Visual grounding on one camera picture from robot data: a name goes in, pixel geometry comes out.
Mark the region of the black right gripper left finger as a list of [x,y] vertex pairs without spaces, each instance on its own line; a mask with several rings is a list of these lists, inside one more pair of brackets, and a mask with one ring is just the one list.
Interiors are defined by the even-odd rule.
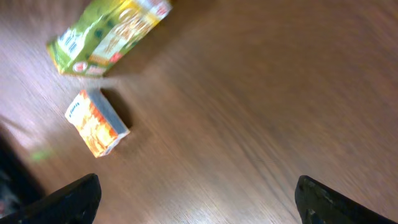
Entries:
[[88,174],[27,207],[1,218],[1,224],[92,224],[101,200],[96,174]]

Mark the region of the green orange juice carton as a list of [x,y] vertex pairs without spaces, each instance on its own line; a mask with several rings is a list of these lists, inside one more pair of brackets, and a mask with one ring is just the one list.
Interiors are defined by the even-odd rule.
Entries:
[[95,0],[47,50],[62,75],[102,77],[171,10],[169,0]]

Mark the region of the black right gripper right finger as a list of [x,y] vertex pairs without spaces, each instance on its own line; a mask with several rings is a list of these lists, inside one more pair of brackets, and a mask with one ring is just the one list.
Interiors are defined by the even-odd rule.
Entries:
[[298,178],[295,203],[302,223],[397,224],[307,175]]

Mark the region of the orange small drink carton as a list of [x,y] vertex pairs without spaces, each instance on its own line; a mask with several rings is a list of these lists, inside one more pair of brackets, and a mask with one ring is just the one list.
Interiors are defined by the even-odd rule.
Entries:
[[99,89],[82,90],[65,112],[96,157],[108,155],[130,130]]

